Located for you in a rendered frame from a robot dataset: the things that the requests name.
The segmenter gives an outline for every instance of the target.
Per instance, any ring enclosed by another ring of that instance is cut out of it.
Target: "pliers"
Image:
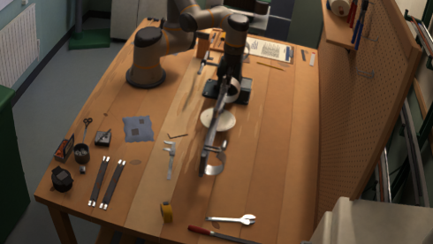
[[[347,23],[350,23],[350,28],[353,28],[353,22],[355,20],[356,9],[358,8],[358,0],[353,0],[350,5],[349,15],[347,15]]]
[[[368,0],[362,0],[360,17],[356,22],[356,27],[355,30],[353,31],[353,37],[352,37],[352,44],[355,44],[356,41],[355,50],[358,50],[358,47],[360,46],[362,29],[364,28],[365,13],[367,12],[367,9],[368,9]]]

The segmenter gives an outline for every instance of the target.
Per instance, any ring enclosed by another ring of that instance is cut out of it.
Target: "radiator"
[[[35,4],[0,30],[0,85],[10,88],[39,57]]]

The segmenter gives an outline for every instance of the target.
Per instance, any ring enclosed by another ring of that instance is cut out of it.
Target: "blue cloth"
[[[152,121],[149,116],[125,117],[125,142],[154,141]]]

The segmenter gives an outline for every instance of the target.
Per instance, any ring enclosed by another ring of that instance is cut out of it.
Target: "robotic arm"
[[[241,62],[247,41],[249,20],[232,13],[220,4],[202,10],[195,0],[168,0],[167,21],[163,28],[146,27],[135,35],[133,65],[126,80],[139,88],[154,88],[165,80],[160,57],[194,48],[196,31],[221,27],[227,34],[224,44],[224,61],[227,72]]]

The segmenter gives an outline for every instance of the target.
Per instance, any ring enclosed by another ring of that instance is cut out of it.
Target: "wooden shelf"
[[[333,14],[332,11],[326,8],[326,1],[327,0],[322,0],[323,28],[326,35],[326,42],[345,49],[354,50],[354,44],[351,44],[353,30],[346,22],[347,17],[339,17]]]

